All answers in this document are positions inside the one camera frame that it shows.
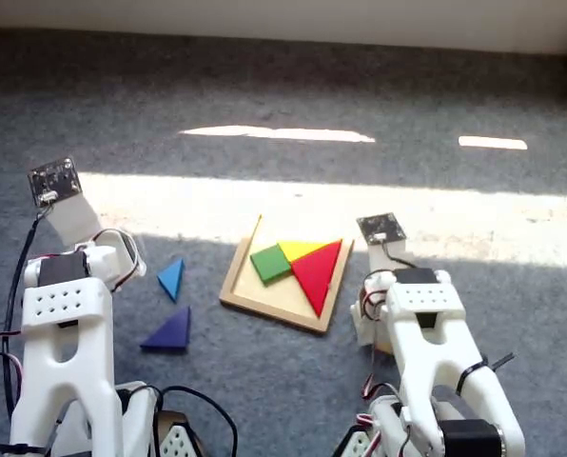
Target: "blue triangle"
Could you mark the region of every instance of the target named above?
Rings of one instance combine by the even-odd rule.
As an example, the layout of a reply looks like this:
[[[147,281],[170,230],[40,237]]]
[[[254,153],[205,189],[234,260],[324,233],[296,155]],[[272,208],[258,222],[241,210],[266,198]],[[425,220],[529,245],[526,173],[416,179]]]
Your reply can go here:
[[[169,267],[161,271],[157,278],[159,279],[159,284],[165,289],[169,298],[176,303],[178,299],[178,291],[180,290],[180,284],[182,283],[182,272],[185,270],[185,263],[182,259],[175,261]]]
[[[190,307],[183,307],[141,345],[142,349],[184,349],[190,336]]]

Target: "green square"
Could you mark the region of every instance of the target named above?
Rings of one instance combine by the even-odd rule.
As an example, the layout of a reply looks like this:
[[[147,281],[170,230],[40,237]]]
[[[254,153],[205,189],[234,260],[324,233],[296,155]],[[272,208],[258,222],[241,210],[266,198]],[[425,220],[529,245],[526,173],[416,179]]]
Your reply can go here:
[[[254,252],[249,258],[265,286],[292,270],[278,245]]]

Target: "white wall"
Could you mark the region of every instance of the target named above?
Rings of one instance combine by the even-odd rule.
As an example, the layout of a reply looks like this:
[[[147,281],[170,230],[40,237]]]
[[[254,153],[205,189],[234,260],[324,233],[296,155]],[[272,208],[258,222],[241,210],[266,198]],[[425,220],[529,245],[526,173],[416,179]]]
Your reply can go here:
[[[567,0],[0,0],[0,27],[567,54]]]

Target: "wooden puzzle board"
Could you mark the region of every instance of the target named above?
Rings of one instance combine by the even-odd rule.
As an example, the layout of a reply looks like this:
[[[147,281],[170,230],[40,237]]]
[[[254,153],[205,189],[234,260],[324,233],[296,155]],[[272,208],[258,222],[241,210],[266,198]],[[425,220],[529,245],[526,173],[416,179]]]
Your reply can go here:
[[[353,246],[352,239],[342,239],[322,316],[318,317],[293,274],[264,286],[250,261],[250,254],[269,248],[278,241],[335,242],[341,239],[331,225],[321,227],[283,221],[277,217],[260,217],[252,234],[237,247],[220,295],[224,305],[258,312],[290,324],[326,332],[334,303],[341,286],[342,274]]]

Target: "light blue triangle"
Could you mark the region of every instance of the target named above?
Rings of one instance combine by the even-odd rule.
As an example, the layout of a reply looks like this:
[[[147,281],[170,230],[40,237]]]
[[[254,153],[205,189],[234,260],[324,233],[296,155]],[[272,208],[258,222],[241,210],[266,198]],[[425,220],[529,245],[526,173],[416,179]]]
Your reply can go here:
[[[178,300],[178,292],[182,284],[182,272],[185,270],[185,263],[182,259],[175,261],[169,267],[161,271],[157,278],[159,284],[165,289],[169,298],[176,303]]]

